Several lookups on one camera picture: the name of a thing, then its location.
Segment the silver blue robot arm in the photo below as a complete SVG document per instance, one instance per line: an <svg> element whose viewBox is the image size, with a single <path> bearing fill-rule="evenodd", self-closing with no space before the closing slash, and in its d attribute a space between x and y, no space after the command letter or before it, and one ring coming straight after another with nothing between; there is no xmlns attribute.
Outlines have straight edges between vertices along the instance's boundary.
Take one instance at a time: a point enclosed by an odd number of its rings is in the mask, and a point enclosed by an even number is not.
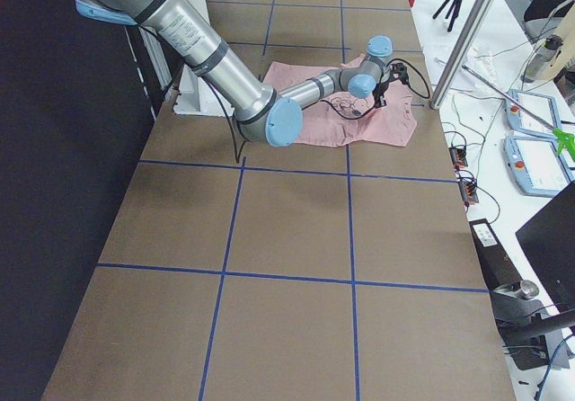
<svg viewBox="0 0 575 401"><path fill-rule="evenodd" d="M246 139L273 147L297 140L304 108L337 92L367 98L390 77L386 60L393 52L392 42L383 35L369 40L358 67L329 70L277 91L255 77L188 0L75 0L75 6L90 19L154 29L196 76L231 103L237 128Z"/></svg>

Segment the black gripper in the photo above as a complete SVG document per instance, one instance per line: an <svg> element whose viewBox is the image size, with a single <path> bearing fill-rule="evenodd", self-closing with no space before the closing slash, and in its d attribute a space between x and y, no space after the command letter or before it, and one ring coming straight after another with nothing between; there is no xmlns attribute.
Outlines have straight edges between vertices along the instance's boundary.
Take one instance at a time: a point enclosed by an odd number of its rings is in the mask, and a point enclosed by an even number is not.
<svg viewBox="0 0 575 401"><path fill-rule="evenodd" d="M387 78L381 77L379 81L376 83L376 87L372 91L372 96L375 102L376 108L381 108L382 106L386 106L386 99L385 99L385 92L387 91L389 84L391 81L391 77L388 76Z"/></svg>

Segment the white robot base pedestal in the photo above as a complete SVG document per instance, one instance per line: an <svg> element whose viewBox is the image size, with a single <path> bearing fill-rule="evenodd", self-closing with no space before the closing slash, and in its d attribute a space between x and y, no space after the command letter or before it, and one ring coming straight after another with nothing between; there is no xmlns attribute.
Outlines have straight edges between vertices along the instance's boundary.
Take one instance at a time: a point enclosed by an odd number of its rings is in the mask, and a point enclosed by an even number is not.
<svg viewBox="0 0 575 401"><path fill-rule="evenodd" d="M223 116L218 111L215 95L198 76L198 72L203 73L208 68L208 59L217 52L221 41L218 35L206 34L189 22L181 22L171 31L170 44L185 63L179 83L180 95L175 109L177 113Z"/></svg>

